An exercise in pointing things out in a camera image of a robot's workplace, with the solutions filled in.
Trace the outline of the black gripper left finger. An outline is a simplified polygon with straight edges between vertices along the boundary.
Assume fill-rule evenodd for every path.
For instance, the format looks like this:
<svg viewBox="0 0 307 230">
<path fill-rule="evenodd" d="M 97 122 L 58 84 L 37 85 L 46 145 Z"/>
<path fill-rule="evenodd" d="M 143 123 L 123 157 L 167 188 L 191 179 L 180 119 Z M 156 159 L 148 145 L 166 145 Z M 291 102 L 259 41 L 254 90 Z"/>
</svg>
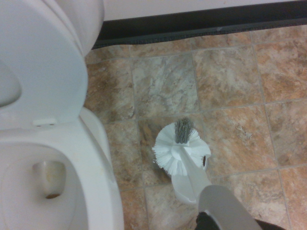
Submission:
<svg viewBox="0 0 307 230">
<path fill-rule="evenodd" d="M 206 212 L 199 212 L 196 219 L 195 230 L 219 230 L 219 226 L 215 223 Z"/>
</svg>

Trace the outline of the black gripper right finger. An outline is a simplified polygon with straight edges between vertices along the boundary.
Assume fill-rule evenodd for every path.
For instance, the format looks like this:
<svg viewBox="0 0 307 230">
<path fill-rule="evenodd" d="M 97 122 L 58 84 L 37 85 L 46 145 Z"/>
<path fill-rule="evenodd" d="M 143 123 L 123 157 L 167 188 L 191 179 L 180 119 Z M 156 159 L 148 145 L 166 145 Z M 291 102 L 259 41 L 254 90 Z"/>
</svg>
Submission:
<svg viewBox="0 0 307 230">
<path fill-rule="evenodd" d="M 261 227 L 262 230 L 285 230 L 284 228 L 272 223 L 268 223 L 258 219 L 255 219 L 255 221 Z"/>
</svg>

